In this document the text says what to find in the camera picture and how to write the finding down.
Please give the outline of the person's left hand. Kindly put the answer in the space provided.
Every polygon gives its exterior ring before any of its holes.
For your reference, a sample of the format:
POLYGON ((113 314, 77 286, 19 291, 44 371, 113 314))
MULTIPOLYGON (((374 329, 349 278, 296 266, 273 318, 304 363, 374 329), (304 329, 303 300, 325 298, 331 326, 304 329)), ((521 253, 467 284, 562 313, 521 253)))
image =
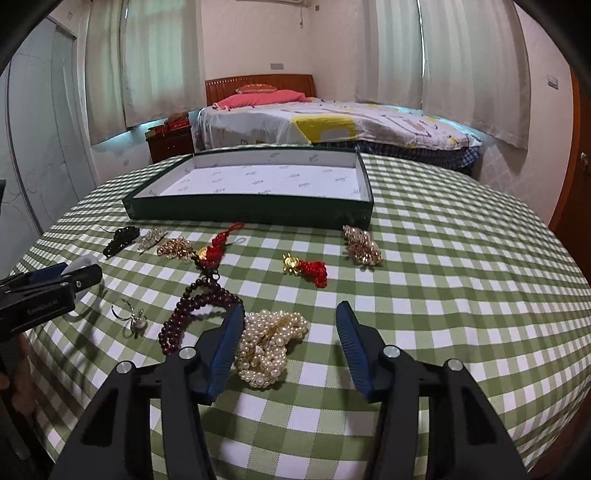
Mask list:
POLYGON ((11 403, 16 411, 26 417, 33 415, 37 409, 38 387, 31 374, 29 362, 30 343, 24 334, 17 340, 18 363, 11 376, 1 375, 1 390, 12 391, 11 403))

